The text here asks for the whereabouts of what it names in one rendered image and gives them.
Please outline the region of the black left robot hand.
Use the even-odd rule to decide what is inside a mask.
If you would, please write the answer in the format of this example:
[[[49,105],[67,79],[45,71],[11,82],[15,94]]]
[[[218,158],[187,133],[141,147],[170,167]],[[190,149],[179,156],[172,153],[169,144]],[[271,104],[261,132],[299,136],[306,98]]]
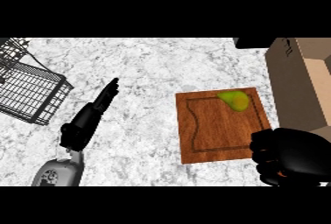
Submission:
[[[119,94],[119,78],[114,78],[110,84],[104,87],[98,98],[89,102],[70,123],[61,127],[61,142],[60,145],[73,151],[83,151],[91,138],[95,135],[101,117],[110,108],[110,104]]]

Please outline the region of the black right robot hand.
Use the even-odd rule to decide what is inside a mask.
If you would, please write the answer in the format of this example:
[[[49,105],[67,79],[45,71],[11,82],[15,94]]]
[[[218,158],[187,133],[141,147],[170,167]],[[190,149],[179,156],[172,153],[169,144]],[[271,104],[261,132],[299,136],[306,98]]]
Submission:
[[[321,186],[331,182],[331,143],[311,132],[277,128],[252,134],[250,150],[269,186]]]

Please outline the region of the brown wooden cutting board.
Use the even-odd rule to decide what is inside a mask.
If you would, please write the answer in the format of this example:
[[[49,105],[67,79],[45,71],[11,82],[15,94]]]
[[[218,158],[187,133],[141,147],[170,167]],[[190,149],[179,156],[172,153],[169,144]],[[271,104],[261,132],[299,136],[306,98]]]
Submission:
[[[256,88],[237,90],[250,98],[243,112],[234,111],[218,97],[222,90],[176,94],[184,164],[244,159],[253,155],[252,134],[271,129],[271,123]]]

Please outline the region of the green yellow squash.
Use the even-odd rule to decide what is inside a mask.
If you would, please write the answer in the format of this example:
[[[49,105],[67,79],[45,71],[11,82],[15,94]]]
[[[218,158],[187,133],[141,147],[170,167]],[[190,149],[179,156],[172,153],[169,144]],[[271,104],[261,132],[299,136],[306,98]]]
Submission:
[[[218,94],[221,100],[228,104],[231,109],[237,112],[247,110],[250,105],[249,95],[243,91],[227,91]]]

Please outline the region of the brown cardboard box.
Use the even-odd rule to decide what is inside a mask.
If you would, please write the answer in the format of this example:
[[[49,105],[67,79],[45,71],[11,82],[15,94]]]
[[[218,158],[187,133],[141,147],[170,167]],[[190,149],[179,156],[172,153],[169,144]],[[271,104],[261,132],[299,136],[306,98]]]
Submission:
[[[331,142],[331,38],[278,38],[265,59],[280,126]]]

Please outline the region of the black appliance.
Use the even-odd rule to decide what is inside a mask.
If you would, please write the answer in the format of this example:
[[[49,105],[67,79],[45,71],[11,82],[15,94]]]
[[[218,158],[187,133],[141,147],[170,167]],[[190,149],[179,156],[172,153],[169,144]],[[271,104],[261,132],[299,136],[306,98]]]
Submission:
[[[238,49],[269,48],[275,38],[234,38],[234,45]]]

